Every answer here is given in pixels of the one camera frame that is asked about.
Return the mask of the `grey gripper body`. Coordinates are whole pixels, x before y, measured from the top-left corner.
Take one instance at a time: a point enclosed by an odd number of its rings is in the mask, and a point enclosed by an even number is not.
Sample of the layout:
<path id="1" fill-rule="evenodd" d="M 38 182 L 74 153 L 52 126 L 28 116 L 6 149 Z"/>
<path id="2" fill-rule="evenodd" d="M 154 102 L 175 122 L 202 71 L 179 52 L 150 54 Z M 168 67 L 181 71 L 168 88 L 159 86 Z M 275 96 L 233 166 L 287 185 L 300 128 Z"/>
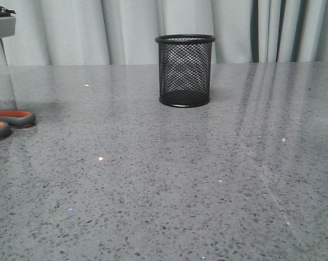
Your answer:
<path id="1" fill-rule="evenodd" d="M 15 35 L 15 15 L 15 10 L 0 6 L 0 39 Z"/>

